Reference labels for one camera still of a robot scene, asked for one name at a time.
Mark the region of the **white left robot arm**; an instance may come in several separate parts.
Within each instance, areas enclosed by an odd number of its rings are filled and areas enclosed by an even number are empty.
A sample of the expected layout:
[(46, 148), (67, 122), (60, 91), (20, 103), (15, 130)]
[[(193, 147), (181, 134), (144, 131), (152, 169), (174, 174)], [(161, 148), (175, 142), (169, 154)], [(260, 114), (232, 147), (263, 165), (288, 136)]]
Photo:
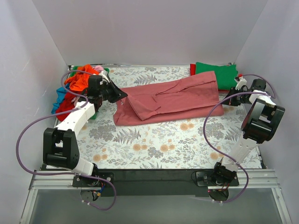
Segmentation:
[(120, 90), (103, 71), (88, 78), (88, 86), (78, 99), (75, 110), (54, 128), (43, 134), (43, 162), (57, 168), (65, 168), (84, 175), (83, 181), (90, 187), (99, 183), (96, 165), (80, 157), (77, 135), (87, 121), (102, 106), (103, 101), (116, 103), (128, 95)]

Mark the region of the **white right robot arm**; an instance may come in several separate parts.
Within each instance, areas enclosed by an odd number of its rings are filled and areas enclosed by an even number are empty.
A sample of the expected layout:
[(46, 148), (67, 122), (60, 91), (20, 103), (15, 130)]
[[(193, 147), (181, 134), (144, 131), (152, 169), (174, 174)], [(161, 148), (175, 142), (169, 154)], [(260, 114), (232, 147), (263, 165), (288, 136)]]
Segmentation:
[(285, 113), (285, 108), (276, 105), (266, 91), (266, 81), (254, 79), (250, 88), (243, 75), (235, 77), (236, 87), (228, 93), (224, 105), (239, 106), (250, 104), (242, 125), (241, 136), (228, 156), (224, 156), (214, 166), (211, 174), (212, 182), (216, 185), (230, 184), (237, 177), (238, 164), (243, 163), (247, 155), (257, 146), (270, 141)]

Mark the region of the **dusty rose t-shirt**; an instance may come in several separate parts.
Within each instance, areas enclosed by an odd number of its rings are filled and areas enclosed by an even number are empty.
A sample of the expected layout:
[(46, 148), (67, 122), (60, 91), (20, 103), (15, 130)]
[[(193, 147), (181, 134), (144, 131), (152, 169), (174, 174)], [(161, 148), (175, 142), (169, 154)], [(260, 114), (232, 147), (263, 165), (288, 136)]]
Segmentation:
[(180, 119), (222, 116), (213, 71), (179, 80), (123, 88), (127, 97), (118, 101), (117, 126), (136, 126)]

